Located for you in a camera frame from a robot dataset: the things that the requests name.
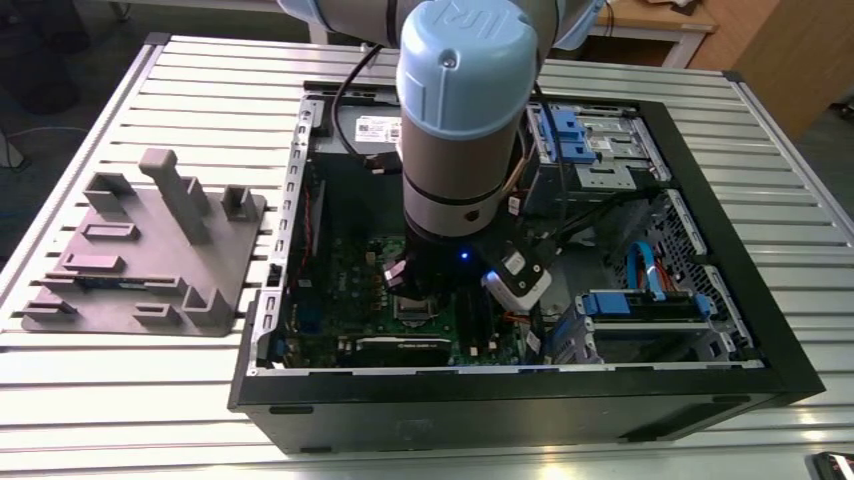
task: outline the wooden cabinet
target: wooden cabinet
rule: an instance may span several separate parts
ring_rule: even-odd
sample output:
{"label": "wooden cabinet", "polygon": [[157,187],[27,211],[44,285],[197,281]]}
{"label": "wooden cabinet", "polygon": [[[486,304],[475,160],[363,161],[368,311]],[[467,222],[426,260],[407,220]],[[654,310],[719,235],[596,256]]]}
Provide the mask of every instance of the wooden cabinet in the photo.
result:
{"label": "wooden cabinet", "polygon": [[853,0],[706,0],[690,68],[738,71],[791,138],[854,83]]}

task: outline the light blue robot joint cap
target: light blue robot joint cap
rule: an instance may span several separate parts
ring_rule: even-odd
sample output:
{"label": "light blue robot joint cap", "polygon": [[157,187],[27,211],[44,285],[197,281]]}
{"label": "light blue robot joint cap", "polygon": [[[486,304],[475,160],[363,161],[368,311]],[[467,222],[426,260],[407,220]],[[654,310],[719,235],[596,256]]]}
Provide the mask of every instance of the light blue robot joint cap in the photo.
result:
{"label": "light blue robot joint cap", "polygon": [[[570,31],[566,33],[563,38],[555,42],[555,47],[563,50],[575,50],[582,46],[587,36],[590,35],[590,31],[596,24],[596,18],[599,17],[599,12],[602,11],[602,7],[604,7],[607,0],[591,0],[590,6],[582,17],[578,19],[578,23],[570,28]],[[563,0],[563,8],[566,9],[566,0]],[[564,12],[560,12],[560,18],[563,19]]]}
{"label": "light blue robot joint cap", "polygon": [[329,30],[329,26],[320,15],[316,0],[276,0],[284,13],[299,18],[304,22],[316,23]]}
{"label": "light blue robot joint cap", "polygon": [[519,114],[536,77],[536,31],[510,0],[435,0],[410,14],[398,94],[431,135],[472,140]]}

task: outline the slatted metal table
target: slatted metal table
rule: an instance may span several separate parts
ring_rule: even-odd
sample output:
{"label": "slatted metal table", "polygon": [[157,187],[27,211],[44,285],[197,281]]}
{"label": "slatted metal table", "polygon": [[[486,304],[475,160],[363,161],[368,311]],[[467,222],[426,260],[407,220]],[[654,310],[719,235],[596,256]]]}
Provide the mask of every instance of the slatted metal table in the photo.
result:
{"label": "slatted metal table", "polygon": [[[853,225],[750,90],[712,72],[554,62],[540,84],[547,93],[667,105],[827,386],[795,406],[674,443],[285,457],[225,409],[241,319],[225,338],[24,332],[13,312],[83,218],[92,173],[147,185],[136,162],[147,147],[165,147],[205,187],[245,184],[277,205],[303,82],[342,81],[362,57],[347,47],[159,38],[0,276],[0,476],[231,478],[249,469],[275,479],[802,479],[807,454],[854,450]],[[395,62],[383,54],[360,81],[391,84]],[[268,212],[265,230],[273,218]],[[269,249],[261,234],[255,254]],[[241,312],[264,273],[252,263]]]}

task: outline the white label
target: white label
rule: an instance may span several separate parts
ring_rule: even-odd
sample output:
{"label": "white label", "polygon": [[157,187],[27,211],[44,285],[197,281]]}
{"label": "white label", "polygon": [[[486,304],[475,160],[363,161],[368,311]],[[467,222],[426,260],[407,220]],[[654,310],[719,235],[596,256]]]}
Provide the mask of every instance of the white label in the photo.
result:
{"label": "white label", "polygon": [[534,350],[534,353],[539,353],[540,341],[531,330],[528,330],[528,336],[526,337],[524,342],[528,344],[528,347],[531,347],[531,350]]}
{"label": "white label", "polygon": [[516,217],[519,216],[520,206],[522,200],[519,200],[516,197],[510,197],[510,200],[507,200],[507,210],[510,210],[511,215],[515,215]]}
{"label": "white label", "polygon": [[512,255],[507,257],[504,260],[504,266],[512,275],[518,275],[522,269],[524,268],[524,257],[516,251],[512,252]]}
{"label": "white label", "polygon": [[611,150],[611,142],[607,140],[590,140],[590,148],[594,150]]}
{"label": "white label", "polygon": [[141,283],[119,283],[121,288],[129,288],[132,290],[145,290],[145,285]]}
{"label": "white label", "polygon": [[400,125],[398,117],[359,117],[356,120],[356,142],[398,143],[400,141]]}

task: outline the open computer tower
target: open computer tower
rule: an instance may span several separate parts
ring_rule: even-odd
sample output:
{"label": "open computer tower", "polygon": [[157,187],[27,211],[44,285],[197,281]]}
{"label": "open computer tower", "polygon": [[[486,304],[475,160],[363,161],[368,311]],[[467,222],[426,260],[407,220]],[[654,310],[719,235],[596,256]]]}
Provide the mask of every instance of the open computer tower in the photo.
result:
{"label": "open computer tower", "polygon": [[[530,104],[532,160],[506,208],[520,229],[560,202],[580,215],[552,285],[519,316],[480,286],[419,302],[386,293],[380,265],[404,247],[400,178],[344,154],[336,89],[305,85],[228,404],[283,451],[672,440],[823,390],[662,104]],[[394,88],[355,88],[338,114],[364,153],[394,150]],[[670,309],[644,297],[635,245]]]}

